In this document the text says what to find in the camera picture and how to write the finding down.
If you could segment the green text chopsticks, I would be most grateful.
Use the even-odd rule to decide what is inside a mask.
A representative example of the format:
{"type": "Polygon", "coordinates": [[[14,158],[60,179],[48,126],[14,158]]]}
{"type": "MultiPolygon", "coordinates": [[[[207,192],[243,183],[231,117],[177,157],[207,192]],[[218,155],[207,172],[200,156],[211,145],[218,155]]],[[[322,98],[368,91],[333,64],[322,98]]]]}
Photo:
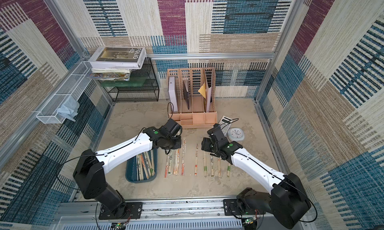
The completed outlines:
{"type": "Polygon", "coordinates": [[[208,168],[207,168],[207,155],[206,152],[203,151],[203,160],[204,160],[204,177],[208,176],[208,168]]]}

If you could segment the red panda chopsticks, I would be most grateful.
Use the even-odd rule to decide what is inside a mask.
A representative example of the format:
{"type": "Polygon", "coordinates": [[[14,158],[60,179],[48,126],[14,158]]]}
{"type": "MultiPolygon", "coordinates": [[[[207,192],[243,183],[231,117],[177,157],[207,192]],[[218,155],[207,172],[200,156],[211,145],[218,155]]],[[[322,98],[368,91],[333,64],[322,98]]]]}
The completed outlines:
{"type": "Polygon", "coordinates": [[[195,177],[198,175],[198,152],[199,152],[199,145],[196,144],[196,150],[195,150],[195,170],[194,170],[195,177]]]}

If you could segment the plain chopsticks pair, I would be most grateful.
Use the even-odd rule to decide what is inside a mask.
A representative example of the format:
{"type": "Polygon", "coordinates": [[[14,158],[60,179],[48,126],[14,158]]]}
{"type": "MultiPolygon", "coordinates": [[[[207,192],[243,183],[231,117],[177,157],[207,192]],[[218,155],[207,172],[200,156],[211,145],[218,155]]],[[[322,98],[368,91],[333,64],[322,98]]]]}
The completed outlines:
{"type": "Polygon", "coordinates": [[[215,176],[215,170],[214,170],[214,158],[213,156],[211,156],[211,177],[214,177],[215,176]]]}

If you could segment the green bamboo chopsticks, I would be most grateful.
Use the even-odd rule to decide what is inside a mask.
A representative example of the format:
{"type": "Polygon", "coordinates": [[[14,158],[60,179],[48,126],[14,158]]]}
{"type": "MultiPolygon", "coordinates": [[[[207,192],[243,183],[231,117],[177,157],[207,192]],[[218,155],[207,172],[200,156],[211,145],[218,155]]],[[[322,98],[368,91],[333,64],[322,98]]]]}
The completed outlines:
{"type": "Polygon", "coordinates": [[[168,157],[168,175],[172,174],[173,150],[170,151],[168,157]]]}

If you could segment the teal plastic storage tray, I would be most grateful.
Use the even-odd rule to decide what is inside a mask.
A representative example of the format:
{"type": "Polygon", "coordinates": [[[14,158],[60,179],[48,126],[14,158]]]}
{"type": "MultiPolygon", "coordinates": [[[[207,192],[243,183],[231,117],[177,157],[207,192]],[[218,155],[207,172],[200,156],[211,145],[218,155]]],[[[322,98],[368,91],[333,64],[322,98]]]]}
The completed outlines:
{"type": "Polygon", "coordinates": [[[126,179],[130,183],[145,183],[157,176],[158,150],[139,154],[127,161],[126,179]]]}

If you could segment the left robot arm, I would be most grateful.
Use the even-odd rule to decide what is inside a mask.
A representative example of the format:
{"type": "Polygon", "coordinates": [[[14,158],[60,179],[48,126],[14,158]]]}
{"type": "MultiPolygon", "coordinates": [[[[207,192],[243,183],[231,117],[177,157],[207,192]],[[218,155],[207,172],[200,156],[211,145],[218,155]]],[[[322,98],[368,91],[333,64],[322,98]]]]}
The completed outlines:
{"type": "Polygon", "coordinates": [[[131,213],[123,196],[106,181],[106,174],[123,162],[152,149],[177,150],[182,145],[183,128],[173,119],[160,128],[143,128],[139,134],[119,145],[79,157],[73,178],[85,199],[97,200],[112,219],[125,219],[131,213]]]}

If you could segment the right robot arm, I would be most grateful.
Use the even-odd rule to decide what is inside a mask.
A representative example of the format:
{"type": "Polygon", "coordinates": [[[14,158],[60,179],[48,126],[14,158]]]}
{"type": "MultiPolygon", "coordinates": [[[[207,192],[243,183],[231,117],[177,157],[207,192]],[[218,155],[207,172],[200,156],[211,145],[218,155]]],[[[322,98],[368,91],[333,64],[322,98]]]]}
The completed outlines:
{"type": "Polygon", "coordinates": [[[282,226],[292,229],[312,206],[300,178],[274,170],[241,144],[229,142],[219,124],[207,133],[208,137],[202,140],[203,151],[242,169],[266,189],[264,193],[244,189],[233,203],[234,210],[241,214],[270,213],[282,226]]]}

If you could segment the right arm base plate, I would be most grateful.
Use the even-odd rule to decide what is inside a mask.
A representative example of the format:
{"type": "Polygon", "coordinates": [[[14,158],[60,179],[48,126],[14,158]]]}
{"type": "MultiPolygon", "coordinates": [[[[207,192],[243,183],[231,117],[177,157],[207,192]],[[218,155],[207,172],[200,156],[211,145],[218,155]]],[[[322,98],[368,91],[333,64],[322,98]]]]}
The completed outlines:
{"type": "Polygon", "coordinates": [[[268,203],[258,199],[224,199],[223,204],[226,216],[255,216],[271,210],[268,203]]]}

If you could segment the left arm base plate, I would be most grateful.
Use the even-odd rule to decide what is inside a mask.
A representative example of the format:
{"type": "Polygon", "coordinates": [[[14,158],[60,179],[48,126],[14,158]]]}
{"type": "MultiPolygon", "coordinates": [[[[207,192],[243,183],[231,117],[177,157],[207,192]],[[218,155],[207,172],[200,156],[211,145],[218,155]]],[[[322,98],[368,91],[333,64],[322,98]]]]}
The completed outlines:
{"type": "Polygon", "coordinates": [[[99,220],[128,220],[140,219],[143,209],[143,202],[126,202],[114,210],[101,205],[99,220]]]}

